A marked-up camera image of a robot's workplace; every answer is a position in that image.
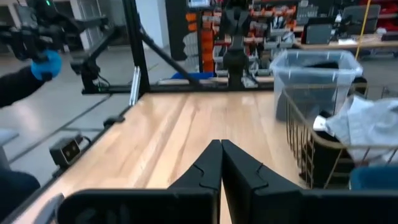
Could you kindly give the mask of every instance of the light wood surface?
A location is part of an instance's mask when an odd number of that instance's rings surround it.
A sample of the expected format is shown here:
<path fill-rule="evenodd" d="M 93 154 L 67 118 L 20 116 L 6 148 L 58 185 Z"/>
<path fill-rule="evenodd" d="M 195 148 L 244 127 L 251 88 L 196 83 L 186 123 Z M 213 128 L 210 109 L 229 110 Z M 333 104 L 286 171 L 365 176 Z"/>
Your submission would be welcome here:
<path fill-rule="evenodd" d="M 295 46 L 305 50 L 325 50 L 325 49 L 356 49 L 358 44 L 341 45 L 337 42 L 329 44 L 301 44 L 300 39 L 295 40 Z M 376 34 L 364 35 L 362 39 L 362 49 L 390 48 L 398 47 L 398 41 L 381 41 L 381 36 Z"/>
<path fill-rule="evenodd" d="M 303 32 L 304 26 L 297 26 L 293 28 L 293 32 Z"/>
<path fill-rule="evenodd" d="M 274 121 L 273 92 L 144 95 L 14 222 L 33 223 L 54 195 L 83 189 L 167 188 L 213 139 L 229 139 L 299 183 L 284 123 Z M 221 197 L 221 223 L 229 224 Z"/>

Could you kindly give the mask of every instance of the black cable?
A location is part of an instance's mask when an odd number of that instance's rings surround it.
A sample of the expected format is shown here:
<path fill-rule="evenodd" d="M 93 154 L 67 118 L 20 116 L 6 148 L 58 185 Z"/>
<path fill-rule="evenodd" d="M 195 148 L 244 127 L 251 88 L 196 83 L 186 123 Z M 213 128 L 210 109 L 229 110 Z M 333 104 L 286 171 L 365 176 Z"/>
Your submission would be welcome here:
<path fill-rule="evenodd" d="M 108 87 L 111 86 L 110 82 L 106 78 L 102 77 L 101 75 L 98 75 L 98 78 L 100 80 L 104 81 L 107 84 Z"/>
<path fill-rule="evenodd" d="M 82 136 L 82 137 L 83 137 L 83 139 L 86 139 L 86 141 L 88 141 L 88 144 L 91 144 L 91 139 L 89 137 L 87 137 L 87 136 Z"/>

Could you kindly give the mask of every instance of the desk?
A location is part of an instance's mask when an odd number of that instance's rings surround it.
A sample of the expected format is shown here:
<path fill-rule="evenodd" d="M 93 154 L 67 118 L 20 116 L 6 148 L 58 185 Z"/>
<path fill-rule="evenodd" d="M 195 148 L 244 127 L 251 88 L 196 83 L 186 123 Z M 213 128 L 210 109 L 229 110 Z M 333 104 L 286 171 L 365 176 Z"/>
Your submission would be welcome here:
<path fill-rule="evenodd" d="M 364 35 L 361 49 L 391 48 L 398 47 L 397 41 L 381 41 L 381 36 L 377 34 Z M 356 49 L 358 44 L 340 45 L 337 42 L 327 44 L 301 44 L 300 39 L 296 39 L 294 46 L 303 50 L 336 50 L 336 49 Z"/>
<path fill-rule="evenodd" d="M 58 193 L 82 189 L 167 188 L 212 139 L 230 139 L 299 183 L 285 124 L 274 121 L 273 92 L 145 94 L 14 223 L 33 223 Z M 225 194 L 221 223 L 231 223 Z"/>

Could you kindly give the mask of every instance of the hand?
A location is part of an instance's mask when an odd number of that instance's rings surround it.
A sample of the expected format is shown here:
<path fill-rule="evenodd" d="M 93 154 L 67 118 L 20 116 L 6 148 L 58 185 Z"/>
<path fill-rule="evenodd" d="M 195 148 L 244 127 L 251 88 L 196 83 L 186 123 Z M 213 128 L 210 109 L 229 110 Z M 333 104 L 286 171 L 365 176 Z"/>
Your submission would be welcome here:
<path fill-rule="evenodd" d="M 47 62 L 35 63 L 32 61 L 30 69 L 36 79 L 40 81 L 50 81 L 55 78 L 61 71 L 62 59 L 58 52 L 53 50 L 45 50 L 44 53 L 49 58 Z"/>

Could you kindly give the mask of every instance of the white pillar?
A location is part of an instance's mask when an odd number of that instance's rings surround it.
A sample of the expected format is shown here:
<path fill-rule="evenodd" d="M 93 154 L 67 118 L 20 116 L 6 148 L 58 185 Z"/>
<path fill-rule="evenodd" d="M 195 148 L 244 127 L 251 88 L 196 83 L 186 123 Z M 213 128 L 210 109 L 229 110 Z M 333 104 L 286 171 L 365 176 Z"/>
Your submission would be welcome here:
<path fill-rule="evenodd" d="M 166 47 L 169 44 L 169 29 L 164 0 L 136 0 L 136 2 L 141 24 L 146 32 L 159 47 Z"/>

